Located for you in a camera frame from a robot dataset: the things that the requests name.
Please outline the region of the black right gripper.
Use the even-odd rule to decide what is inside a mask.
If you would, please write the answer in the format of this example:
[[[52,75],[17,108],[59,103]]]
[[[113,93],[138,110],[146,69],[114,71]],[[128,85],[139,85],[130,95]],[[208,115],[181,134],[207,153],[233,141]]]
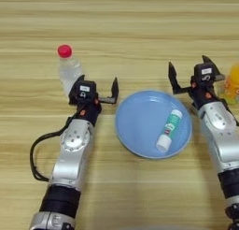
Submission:
[[[218,70],[216,64],[207,56],[202,56],[204,63],[211,63],[215,73],[215,81],[225,80],[225,76]],[[194,107],[199,110],[202,106],[217,102],[219,98],[216,96],[214,86],[211,83],[198,84],[193,82],[191,87],[181,88],[176,79],[176,70],[172,63],[168,66],[168,78],[170,80],[173,94],[181,94],[190,92]]]

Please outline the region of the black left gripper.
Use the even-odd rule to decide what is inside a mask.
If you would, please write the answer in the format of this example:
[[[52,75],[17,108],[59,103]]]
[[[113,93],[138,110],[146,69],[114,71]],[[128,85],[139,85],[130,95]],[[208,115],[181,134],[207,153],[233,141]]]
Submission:
[[[119,84],[118,79],[114,79],[111,86],[110,97],[94,97],[90,98],[77,98],[77,86],[84,80],[85,76],[81,75],[77,78],[73,84],[71,91],[68,95],[69,104],[77,107],[77,111],[74,114],[74,119],[81,119],[90,122],[92,125],[96,124],[98,115],[102,111],[101,103],[116,104],[119,96]]]

